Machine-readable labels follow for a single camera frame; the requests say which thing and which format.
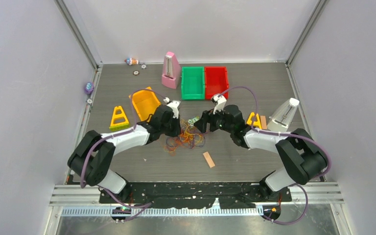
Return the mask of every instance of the green object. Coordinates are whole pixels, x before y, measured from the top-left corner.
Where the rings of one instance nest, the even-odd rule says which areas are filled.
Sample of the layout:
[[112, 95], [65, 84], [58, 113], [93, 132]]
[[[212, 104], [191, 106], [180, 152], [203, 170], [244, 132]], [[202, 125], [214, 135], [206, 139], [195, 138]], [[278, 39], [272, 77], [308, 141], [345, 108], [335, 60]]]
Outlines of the green object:
[[130, 127], [129, 123], [124, 123], [124, 124], [120, 124], [120, 125], [110, 126], [109, 129], [110, 129], [110, 131], [120, 131], [120, 130], [129, 128], [129, 127]]
[[182, 67], [181, 97], [205, 99], [204, 67]]

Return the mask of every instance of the green bin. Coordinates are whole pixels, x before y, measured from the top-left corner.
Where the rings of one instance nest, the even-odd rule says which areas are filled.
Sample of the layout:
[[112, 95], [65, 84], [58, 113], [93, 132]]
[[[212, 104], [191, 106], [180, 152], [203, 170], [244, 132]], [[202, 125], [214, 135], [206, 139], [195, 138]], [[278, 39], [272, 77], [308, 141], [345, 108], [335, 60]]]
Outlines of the green bin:
[[182, 67], [181, 97], [183, 100], [205, 99], [204, 67]]

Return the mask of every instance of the small white object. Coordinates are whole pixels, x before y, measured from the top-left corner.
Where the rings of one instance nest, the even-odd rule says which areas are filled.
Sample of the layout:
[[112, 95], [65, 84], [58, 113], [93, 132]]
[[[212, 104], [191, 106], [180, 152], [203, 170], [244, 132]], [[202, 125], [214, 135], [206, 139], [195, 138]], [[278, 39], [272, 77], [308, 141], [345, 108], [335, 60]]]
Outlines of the small white object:
[[224, 106], [226, 105], [226, 98], [224, 96], [218, 97], [220, 94], [215, 94], [212, 98], [211, 101], [215, 104], [214, 110], [212, 114], [215, 114], [217, 111], [223, 111]]
[[174, 113], [173, 118], [178, 118], [179, 117], [179, 104], [181, 102], [179, 100], [173, 100], [169, 104], [167, 104], [168, 107], [170, 107]]

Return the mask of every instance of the red bin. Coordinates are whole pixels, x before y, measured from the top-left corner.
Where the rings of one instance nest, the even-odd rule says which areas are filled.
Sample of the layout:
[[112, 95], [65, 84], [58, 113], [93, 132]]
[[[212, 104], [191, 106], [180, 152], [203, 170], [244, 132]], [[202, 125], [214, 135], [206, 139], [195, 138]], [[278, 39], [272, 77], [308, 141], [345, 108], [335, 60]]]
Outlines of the red bin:
[[226, 67], [204, 67], [205, 69], [205, 99], [211, 99], [213, 95], [228, 89]]

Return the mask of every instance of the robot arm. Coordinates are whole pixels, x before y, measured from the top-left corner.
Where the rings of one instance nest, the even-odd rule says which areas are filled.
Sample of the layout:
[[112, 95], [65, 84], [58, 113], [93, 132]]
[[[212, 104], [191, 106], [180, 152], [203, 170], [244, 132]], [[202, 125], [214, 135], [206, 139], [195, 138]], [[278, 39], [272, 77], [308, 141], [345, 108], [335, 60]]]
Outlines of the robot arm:
[[[210, 131], [224, 130], [230, 133], [233, 142], [241, 147], [260, 148], [278, 153], [284, 167], [276, 170], [259, 183], [262, 196], [268, 196], [291, 184], [306, 184], [310, 179], [327, 167], [327, 158], [318, 147], [302, 139], [284, 136], [272, 136], [258, 133], [245, 124], [243, 115], [236, 105], [225, 106], [226, 99], [215, 95], [212, 99], [215, 108], [204, 111], [194, 123], [202, 133], [206, 132], [207, 123]], [[296, 129], [292, 134], [311, 138], [303, 129]]]
[[161, 134], [176, 137], [181, 133], [178, 110], [180, 101], [166, 101], [167, 105], [160, 105], [150, 119], [138, 122], [134, 129], [106, 134], [99, 134], [94, 130], [87, 132], [69, 158], [68, 166], [80, 174], [90, 148], [104, 138], [94, 150], [97, 151], [96, 155], [90, 157], [84, 178], [90, 186], [99, 185], [113, 193], [120, 193], [128, 182], [109, 169], [114, 155], [135, 146], [149, 144], [159, 139]]

